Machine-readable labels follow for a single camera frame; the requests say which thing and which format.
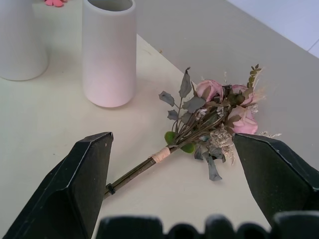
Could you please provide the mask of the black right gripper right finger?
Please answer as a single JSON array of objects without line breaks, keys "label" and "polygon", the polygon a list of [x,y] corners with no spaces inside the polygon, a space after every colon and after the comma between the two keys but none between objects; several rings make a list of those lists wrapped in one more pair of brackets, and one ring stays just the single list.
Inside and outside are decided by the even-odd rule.
[{"label": "black right gripper right finger", "polygon": [[319,171],[284,142],[236,133],[233,142],[251,194],[269,223],[276,213],[319,211]]}]

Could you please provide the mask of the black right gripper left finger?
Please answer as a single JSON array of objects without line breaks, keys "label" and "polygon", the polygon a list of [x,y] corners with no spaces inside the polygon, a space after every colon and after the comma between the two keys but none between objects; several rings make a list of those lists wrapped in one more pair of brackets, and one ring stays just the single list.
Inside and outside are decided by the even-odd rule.
[{"label": "black right gripper left finger", "polygon": [[108,174],[111,132],[87,136],[42,180],[3,239],[91,239]]}]

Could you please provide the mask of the white cylindrical vase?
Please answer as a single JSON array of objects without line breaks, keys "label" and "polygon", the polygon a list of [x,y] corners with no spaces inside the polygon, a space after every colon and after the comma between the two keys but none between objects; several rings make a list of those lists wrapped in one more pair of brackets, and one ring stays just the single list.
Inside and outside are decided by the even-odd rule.
[{"label": "white cylindrical vase", "polygon": [[83,0],[82,79],[92,103],[115,108],[137,87],[137,24],[134,0]]}]

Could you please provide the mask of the white curved vase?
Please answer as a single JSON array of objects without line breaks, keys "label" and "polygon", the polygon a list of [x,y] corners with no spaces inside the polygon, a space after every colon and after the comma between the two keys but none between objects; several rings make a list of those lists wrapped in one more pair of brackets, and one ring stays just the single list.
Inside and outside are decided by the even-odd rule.
[{"label": "white curved vase", "polygon": [[48,56],[32,0],[0,0],[0,77],[30,80],[43,74],[47,67]]}]

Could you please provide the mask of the pink rose bouquet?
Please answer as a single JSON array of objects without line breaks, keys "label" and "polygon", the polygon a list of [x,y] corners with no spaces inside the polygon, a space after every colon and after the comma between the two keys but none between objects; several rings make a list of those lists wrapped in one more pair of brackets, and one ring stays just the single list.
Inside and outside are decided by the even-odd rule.
[{"label": "pink rose bouquet", "polygon": [[258,102],[265,99],[263,90],[256,88],[262,72],[263,68],[259,65],[252,66],[244,85],[220,84],[208,79],[194,85],[186,69],[179,90],[179,101],[165,91],[159,95],[161,101],[173,108],[167,115],[173,125],[164,135],[166,146],[114,183],[109,183],[104,197],[114,195],[177,150],[193,155],[196,160],[206,161],[209,179],[221,180],[214,161],[234,160],[232,135],[257,132],[258,123],[254,115],[258,112]]}]

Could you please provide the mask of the pink paper flower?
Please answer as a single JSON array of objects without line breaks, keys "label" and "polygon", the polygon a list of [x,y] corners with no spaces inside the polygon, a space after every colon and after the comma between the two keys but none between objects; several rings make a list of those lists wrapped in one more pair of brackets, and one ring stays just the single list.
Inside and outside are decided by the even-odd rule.
[{"label": "pink paper flower", "polygon": [[54,7],[63,7],[65,2],[67,2],[67,0],[44,0],[44,3],[47,6],[54,6]]}]

